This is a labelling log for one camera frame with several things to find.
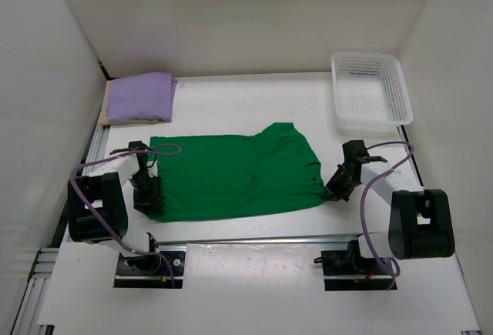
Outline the green t shirt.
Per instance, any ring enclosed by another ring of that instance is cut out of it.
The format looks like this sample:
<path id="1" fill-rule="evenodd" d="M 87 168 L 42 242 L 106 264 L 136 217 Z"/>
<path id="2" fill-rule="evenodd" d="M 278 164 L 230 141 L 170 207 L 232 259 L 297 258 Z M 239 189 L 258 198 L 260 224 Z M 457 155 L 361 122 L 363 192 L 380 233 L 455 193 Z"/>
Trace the green t shirt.
<path id="1" fill-rule="evenodd" d="M 290 122 L 252 136 L 176 136 L 150 140 L 158 149 L 161 223 L 287 213 L 324 202 L 321 164 Z"/>

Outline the beige t shirt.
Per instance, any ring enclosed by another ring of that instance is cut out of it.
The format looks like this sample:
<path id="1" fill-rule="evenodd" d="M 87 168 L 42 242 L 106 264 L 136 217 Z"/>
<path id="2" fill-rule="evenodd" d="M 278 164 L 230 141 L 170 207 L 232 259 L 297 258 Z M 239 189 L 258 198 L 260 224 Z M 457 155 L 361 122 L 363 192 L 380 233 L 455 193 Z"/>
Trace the beige t shirt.
<path id="1" fill-rule="evenodd" d="M 109 103 L 109 88 L 111 86 L 111 83 L 112 83 L 111 81 L 106 82 L 102 106 L 98 117 L 99 125 L 101 126 L 150 125 L 159 122 L 157 119 L 129 119 L 125 121 L 110 122 L 108 120 L 107 109 Z"/>

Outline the purple t shirt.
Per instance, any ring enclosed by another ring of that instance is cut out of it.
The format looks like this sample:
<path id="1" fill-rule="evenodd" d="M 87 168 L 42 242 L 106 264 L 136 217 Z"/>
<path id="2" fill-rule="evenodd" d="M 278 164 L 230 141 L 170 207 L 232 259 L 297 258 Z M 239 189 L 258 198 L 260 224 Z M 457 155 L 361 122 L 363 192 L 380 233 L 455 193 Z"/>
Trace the purple t shirt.
<path id="1" fill-rule="evenodd" d="M 112 80 L 107 90 L 107 122 L 171 122 L 177 83 L 173 75 L 166 72 Z"/>

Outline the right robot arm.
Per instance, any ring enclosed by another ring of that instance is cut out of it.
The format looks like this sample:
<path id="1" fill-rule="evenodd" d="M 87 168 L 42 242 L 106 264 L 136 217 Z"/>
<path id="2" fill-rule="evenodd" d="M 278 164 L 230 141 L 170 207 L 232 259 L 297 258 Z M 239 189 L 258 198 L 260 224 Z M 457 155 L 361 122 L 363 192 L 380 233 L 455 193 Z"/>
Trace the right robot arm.
<path id="1" fill-rule="evenodd" d="M 455 251 L 447 194 L 425 189 L 393 170 L 381 157 L 346 161 L 326 184 L 324 198 L 348 201 L 360 185 L 373 190 L 390 206 L 388 231 L 364 236 L 346 254 L 346 264 L 355 273 L 367 271 L 374 256 L 398 260 L 446 258 Z"/>

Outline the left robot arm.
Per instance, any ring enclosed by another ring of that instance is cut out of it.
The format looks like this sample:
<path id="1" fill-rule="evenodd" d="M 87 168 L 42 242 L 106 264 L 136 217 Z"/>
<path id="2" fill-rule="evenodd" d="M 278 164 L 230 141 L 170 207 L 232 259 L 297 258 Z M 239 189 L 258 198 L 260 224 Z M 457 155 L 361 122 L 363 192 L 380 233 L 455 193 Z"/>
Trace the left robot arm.
<path id="1" fill-rule="evenodd" d="M 148 161 L 150 151 L 121 152 L 92 162 L 97 169 L 77 176 L 79 165 L 69 177 L 69 235 L 77 243 L 108 246 L 126 257 L 144 273 L 154 273 L 161 265 L 161 254 L 151 233 L 129 224 L 123 187 L 133 187 L 133 209 L 151 216 L 159 212 L 161 179 L 156 166 Z"/>

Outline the white plastic basket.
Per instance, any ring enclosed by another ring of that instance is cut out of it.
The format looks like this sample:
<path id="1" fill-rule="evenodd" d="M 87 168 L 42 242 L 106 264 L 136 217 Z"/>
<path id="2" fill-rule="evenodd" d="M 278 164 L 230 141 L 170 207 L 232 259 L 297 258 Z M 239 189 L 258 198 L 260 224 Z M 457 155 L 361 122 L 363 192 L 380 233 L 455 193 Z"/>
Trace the white plastic basket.
<path id="1" fill-rule="evenodd" d="M 399 60 L 388 54 L 331 56 L 334 108 L 345 132 L 386 133 L 413 122 Z"/>

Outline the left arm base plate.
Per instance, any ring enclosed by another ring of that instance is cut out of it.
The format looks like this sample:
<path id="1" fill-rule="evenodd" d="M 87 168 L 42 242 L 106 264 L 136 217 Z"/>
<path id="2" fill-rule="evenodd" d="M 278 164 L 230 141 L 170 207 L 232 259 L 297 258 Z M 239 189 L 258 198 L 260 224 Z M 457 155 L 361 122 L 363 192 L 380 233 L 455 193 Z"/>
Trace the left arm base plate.
<path id="1" fill-rule="evenodd" d="M 186 262 L 185 250 L 162 250 L 169 267 L 159 257 L 124 257 L 119 254 L 113 286 L 135 289 L 181 289 Z"/>

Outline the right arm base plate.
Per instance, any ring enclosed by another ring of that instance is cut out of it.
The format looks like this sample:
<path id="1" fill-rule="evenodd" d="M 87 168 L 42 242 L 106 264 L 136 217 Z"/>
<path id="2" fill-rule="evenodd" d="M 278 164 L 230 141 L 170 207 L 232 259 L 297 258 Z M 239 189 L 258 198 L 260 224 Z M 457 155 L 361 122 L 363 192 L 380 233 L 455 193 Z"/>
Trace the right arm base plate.
<path id="1" fill-rule="evenodd" d="M 384 273 L 374 259 L 362 258 L 348 250 L 324 250 L 314 258 L 323 270 L 327 292 L 388 291 L 397 284 Z"/>

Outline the aluminium frame rail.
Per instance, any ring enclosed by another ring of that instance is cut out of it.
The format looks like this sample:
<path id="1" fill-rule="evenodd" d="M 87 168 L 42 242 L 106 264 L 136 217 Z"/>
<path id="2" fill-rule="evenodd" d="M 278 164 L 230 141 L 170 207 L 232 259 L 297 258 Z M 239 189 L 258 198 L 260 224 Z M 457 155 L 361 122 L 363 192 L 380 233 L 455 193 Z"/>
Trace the aluminium frame rail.
<path id="1" fill-rule="evenodd" d="M 95 235 L 101 233 L 105 238 L 112 237 L 108 233 L 108 223 L 105 223 L 101 216 L 98 215 L 95 207 L 91 206 L 90 201 L 82 192 L 89 184 L 89 172 L 95 166 L 104 161 L 103 156 L 98 154 L 102 141 L 107 139 L 106 132 L 108 126 L 97 125 L 89 144 L 89 150 L 85 157 L 85 162 L 77 165 L 69 175 L 67 187 L 67 201 L 65 202 L 62 214 L 66 217 L 66 224 L 62 231 L 62 239 L 74 240 L 76 242 L 90 243 Z M 12 334 L 28 334 L 34 318 L 35 307 L 28 305 L 31 292 L 34 292 L 34 303 L 39 301 L 39 296 L 43 290 L 43 285 L 49 281 L 49 278 L 36 279 L 35 268 L 39 264 L 39 257 L 43 253 L 57 253 L 59 248 L 42 248 L 35 254 L 34 261 L 29 270 L 27 287 L 22 298 L 17 317 L 15 318 Z"/>

